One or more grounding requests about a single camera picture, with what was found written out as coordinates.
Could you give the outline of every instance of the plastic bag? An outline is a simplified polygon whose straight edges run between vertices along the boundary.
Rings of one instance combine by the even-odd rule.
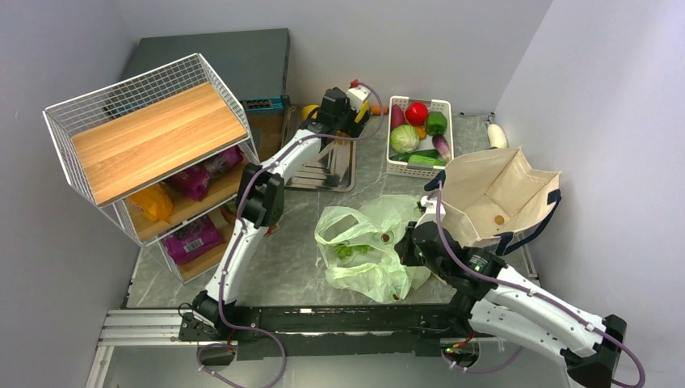
[[[406,267],[394,250],[409,221],[420,212],[415,196],[381,196],[359,210],[333,206],[324,209],[314,238],[326,265],[326,280],[338,289],[353,289],[376,302],[391,303],[406,297],[431,275],[425,267]],[[363,253],[351,249],[338,257],[339,247],[369,245]]]
[[[142,211],[150,221],[169,222],[169,216],[174,211],[174,202],[159,183],[134,192],[128,197],[128,202]]]

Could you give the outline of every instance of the white plastic basket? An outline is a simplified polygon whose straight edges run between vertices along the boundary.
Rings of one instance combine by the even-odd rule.
[[[418,102],[424,103],[428,106],[429,112],[441,112],[448,119],[448,128],[445,131],[445,139],[448,141],[450,146],[450,155],[454,158],[454,144],[452,136],[452,107],[448,101],[443,101],[441,99],[432,99],[431,101],[423,101],[420,99],[410,99],[409,97],[404,97],[400,95],[394,95],[390,98],[390,114],[393,114],[392,106],[397,104],[405,110],[410,103]],[[387,172],[392,175],[404,175],[404,176],[417,176],[419,178],[434,178],[438,172],[444,170],[445,167],[442,166],[427,166],[425,164],[415,164],[407,162],[395,162],[390,160],[390,157],[396,155],[397,152],[390,148],[390,123],[391,120],[388,119],[388,139],[386,141],[387,150],[385,154],[385,161],[387,162]],[[432,150],[433,143],[430,136],[426,136],[425,139],[418,143],[418,150]]]

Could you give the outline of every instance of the green vegetable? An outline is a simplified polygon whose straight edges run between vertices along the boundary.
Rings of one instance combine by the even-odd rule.
[[[448,129],[448,119],[440,112],[428,113],[426,119],[426,133],[431,136],[444,135]]]
[[[447,162],[438,160],[436,158],[428,158],[427,156],[411,155],[409,158],[409,163],[416,164],[427,164],[430,166],[446,166]]]
[[[373,247],[370,245],[356,245],[356,246],[352,247],[352,249],[354,249],[355,251],[358,251],[359,253],[367,253],[371,249],[373,249]]]
[[[417,156],[426,156],[428,158],[439,158],[440,157],[440,152],[438,150],[421,150],[421,151],[414,151],[414,152],[409,152],[407,154],[397,154],[393,155],[390,157],[390,160],[394,160],[395,162],[407,162],[409,161],[409,158],[412,156],[417,155]]]
[[[352,248],[347,245],[338,244],[335,247],[335,254],[338,255],[339,259],[345,259],[346,257],[352,256]]]
[[[411,152],[418,147],[418,133],[409,124],[400,125],[390,133],[390,148],[401,154]]]

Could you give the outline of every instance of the tomato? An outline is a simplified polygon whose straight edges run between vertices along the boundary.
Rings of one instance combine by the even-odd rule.
[[[405,118],[413,126],[423,125],[428,118],[428,108],[422,103],[411,103],[405,111]]]

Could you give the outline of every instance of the yellow object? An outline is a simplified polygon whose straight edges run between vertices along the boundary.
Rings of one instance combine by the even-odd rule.
[[[364,118],[364,113],[366,113],[368,110],[368,101],[364,101],[362,108],[359,110],[359,113],[357,113],[357,117],[355,117],[355,123],[359,123]]]
[[[309,113],[311,113],[315,108],[319,108],[318,105],[307,105],[306,107],[302,108],[302,121],[307,120],[307,117],[309,117]],[[317,113],[314,113],[314,116],[312,116],[313,119],[317,118]]]
[[[418,138],[420,140],[423,140],[426,138],[426,127],[423,125],[419,125],[418,127],[414,127],[416,129],[416,133],[418,133]]]
[[[134,192],[128,201],[142,211],[150,221],[169,222],[169,216],[174,211],[174,202],[159,183]]]

